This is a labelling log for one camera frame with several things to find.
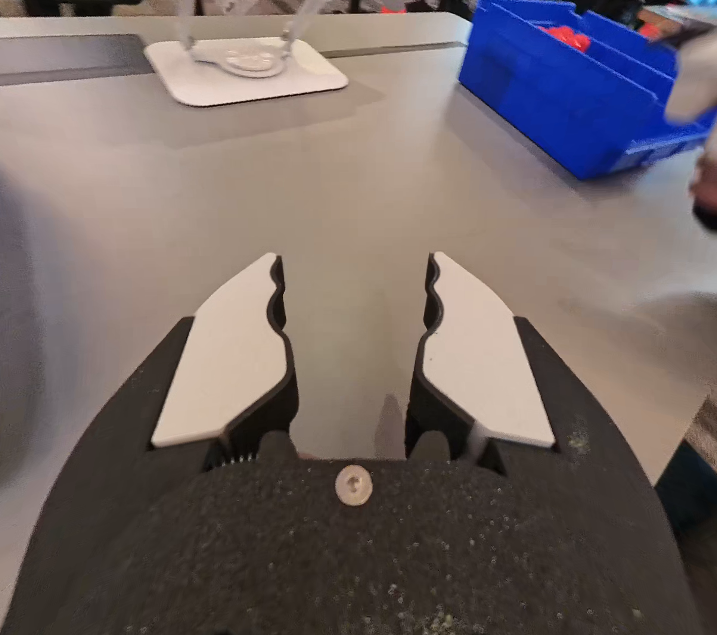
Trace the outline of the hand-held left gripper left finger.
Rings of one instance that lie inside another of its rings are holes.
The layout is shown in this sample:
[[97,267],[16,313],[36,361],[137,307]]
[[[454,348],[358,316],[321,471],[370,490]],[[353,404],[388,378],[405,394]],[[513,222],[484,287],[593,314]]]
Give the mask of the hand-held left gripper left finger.
[[299,396],[284,292],[282,259],[269,252],[197,309],[151,437],[155,449],[204,441],[258,449],[265,434],[289,431]]

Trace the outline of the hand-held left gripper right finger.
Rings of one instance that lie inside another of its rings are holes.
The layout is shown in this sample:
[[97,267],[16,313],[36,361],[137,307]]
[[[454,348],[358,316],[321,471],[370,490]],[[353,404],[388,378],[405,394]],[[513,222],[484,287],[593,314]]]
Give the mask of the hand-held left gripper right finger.
[[439,459],[483,464],[499,446],[550,454],[556,435],[518,321],[496,292],[444,252],[425,274],[404,431],[407,459],[429,433]]

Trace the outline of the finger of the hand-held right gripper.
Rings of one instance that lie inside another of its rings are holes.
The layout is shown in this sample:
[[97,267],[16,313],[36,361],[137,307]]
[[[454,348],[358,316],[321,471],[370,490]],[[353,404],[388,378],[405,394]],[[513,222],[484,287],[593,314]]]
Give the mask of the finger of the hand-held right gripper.
[[652,46],[662,45],[671,49],[679,49],[688,42],[705,37],[716,30],[716,23],[704,21],[687,21],[678,26],[668,27],[667,31],[649,40]]
[[696,120],[716,108],[716,39],[693,39],[677,52],[677,76],[665,106],[674,123]]

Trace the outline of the red two-stud block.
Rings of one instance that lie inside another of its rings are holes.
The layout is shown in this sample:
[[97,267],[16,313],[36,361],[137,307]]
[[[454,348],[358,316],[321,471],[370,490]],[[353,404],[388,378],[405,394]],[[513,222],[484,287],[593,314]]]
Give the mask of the red two-stud block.
[[586,54],[591,47],[591,39],[583,33],[576,32],[567,25],[559,25],[552,27],[538,26],[540,30],[552,36],[552,38],[560,41],[561,43],[568,45],[576,49],[577,51]]

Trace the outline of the blue plastic bin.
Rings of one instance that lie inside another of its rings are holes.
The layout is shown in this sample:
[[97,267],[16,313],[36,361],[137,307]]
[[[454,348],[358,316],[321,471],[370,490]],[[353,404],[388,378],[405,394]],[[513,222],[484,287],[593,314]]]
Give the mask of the blue plastic bin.
[[[538,26],[591,39],[586,54]],[[580,180],[701,147],[712,109],[686,124],[665,119],[676,50],[573,3],[478,0],[459,82]]]

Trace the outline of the grey desk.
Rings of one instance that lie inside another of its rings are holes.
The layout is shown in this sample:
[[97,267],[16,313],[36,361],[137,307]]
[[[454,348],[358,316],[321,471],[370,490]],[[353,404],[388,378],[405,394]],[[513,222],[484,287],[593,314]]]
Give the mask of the grey desk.
[[282,256],[318,457],[398,457],[441,251],[527,317],[656,483],[716,392],[716,239],[695,153],[577,181],[457,82],[450,14],[322,16],[336,93],[189,108],[121,35],[166,18],[1,19],[1,615],[60,467],[185,315]]

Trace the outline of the person's right hand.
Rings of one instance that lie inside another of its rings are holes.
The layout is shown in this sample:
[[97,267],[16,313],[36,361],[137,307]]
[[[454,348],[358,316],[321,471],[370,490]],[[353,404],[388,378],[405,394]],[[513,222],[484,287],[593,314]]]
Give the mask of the person's right hand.
[[716,157],[705,153],[695,163],[689,186],[693,205],[716,213]]

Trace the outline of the wooden work table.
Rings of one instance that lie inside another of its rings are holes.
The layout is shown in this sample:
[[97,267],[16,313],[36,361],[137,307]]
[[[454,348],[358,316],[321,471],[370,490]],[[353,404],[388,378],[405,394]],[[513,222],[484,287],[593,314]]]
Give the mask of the wooden work table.
[[661,31],[676,31],[686,24],[716,27],[716,6],[664,5],[643,6],[637,19],[656,25]]

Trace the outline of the person's dark trousers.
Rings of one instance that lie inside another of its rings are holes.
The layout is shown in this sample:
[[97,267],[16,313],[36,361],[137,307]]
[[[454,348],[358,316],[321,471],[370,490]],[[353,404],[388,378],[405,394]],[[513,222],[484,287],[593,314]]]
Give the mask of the person's dark trousers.
[[655,484],[704,632],[716,633],[716,471],[682,440]]

